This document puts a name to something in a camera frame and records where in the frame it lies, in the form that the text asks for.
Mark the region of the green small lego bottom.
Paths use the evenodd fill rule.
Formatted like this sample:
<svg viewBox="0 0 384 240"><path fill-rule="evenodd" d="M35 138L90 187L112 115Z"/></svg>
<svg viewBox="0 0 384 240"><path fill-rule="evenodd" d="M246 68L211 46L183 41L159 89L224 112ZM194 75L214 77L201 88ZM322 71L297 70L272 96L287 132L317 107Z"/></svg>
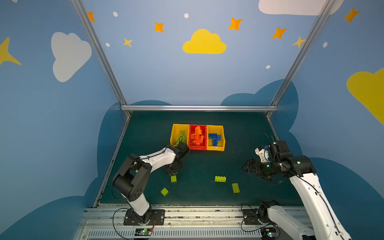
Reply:
<svg viewBox="0 0 384 240"><path fill-rule="evenodd" d="M161 194L165 197L165 196L167 196L169 194L169 190L167 188L163 188L161 190Z"/></svg>

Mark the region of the large blue lego brick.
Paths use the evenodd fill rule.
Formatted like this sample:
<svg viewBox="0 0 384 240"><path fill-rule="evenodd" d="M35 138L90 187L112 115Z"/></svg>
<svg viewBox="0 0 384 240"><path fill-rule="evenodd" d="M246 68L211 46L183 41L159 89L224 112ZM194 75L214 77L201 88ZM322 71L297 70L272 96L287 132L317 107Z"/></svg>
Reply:
<svg viewBox="0 0 384 240"><path fill-rule="evenodd" d="M209 139L212 139L215 142L219 142L221 140L221 136L218 134L209 134Z"/></svg>

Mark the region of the green long lego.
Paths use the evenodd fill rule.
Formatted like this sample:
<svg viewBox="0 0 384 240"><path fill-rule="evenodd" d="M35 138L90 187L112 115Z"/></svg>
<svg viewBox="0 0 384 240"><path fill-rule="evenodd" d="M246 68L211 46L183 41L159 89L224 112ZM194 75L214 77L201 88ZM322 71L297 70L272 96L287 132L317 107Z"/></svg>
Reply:
<svg viewBox="0 0 384 240"><path fill-rule="evenodd" d="M180 143L187 144L188 141L185 135L186 135L185 131L180 131L179 136L176 138L175 146L179 145Z"/></svg>

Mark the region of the orange lego plane piece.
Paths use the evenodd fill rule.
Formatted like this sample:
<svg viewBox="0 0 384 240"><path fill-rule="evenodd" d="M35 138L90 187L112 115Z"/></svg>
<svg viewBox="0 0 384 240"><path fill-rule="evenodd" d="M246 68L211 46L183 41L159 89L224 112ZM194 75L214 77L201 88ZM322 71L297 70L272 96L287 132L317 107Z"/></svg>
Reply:
<svg viewBox="0 0 384 240"><path fill-rule="evenodd" d="M191 125L190 142L192 147L203 147L205 145L204 129L199 125Z"/></svg>

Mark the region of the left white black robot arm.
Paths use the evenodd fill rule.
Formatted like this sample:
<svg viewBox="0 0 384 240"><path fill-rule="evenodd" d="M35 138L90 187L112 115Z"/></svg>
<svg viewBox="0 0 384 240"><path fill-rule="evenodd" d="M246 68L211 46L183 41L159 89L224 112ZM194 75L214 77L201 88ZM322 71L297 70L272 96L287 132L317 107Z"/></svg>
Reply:
<svg viewBox="0 0 384 240"><path fill-rule="evenodd" d="M135 217L141 223L151 215L151 205L144 190L152 172L163 168L169 176L176 175L183 166L183 157L188 153L187 144L167 145L155 153L129 155L113 178L112 186L127 200Z"/></svg>

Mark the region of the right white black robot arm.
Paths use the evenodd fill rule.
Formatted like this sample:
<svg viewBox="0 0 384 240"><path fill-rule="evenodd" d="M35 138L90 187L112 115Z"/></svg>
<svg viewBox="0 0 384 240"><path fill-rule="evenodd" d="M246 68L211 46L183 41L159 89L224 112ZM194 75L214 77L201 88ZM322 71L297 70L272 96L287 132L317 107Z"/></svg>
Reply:
<svg viewBox="0 0 384 240"><path fill-rule="evenodd" d="M255 174L269 181L282 175L289 179L299 194L312 227L299 222L287 213L277 201L263 201L257 210L243 210L245 225L261 224L259 229L263 240L276 240L281 231L294 240L350 240L352 237L343 227L322 190L319 177L311 160L305 156L276 158L262 162L249 159L242 171Z"/></svg>

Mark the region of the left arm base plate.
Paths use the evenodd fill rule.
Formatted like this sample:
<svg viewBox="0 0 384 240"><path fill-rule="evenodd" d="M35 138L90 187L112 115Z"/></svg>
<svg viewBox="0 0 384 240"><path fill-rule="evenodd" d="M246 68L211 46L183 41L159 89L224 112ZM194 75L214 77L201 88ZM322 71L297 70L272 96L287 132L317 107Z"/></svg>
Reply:
<svg viewBox="0 0 384 240"><path fill-rule="evenodd" d="M138 215L133 209L126 212L124 226L162 226L165 220L165 210L148 209L143 216Z"/></svg>

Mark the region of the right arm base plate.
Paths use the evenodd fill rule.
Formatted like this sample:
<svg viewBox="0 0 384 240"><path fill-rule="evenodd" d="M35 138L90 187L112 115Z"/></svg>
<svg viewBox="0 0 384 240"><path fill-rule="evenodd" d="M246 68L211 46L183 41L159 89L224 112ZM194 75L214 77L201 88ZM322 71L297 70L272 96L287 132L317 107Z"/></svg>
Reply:
<svg viewBox="0 0 384 240"><path fill-rule="evenodd" d="M267 223L259 217L257 209L242 209L242 213L245 225L263 225Z"/></svg>

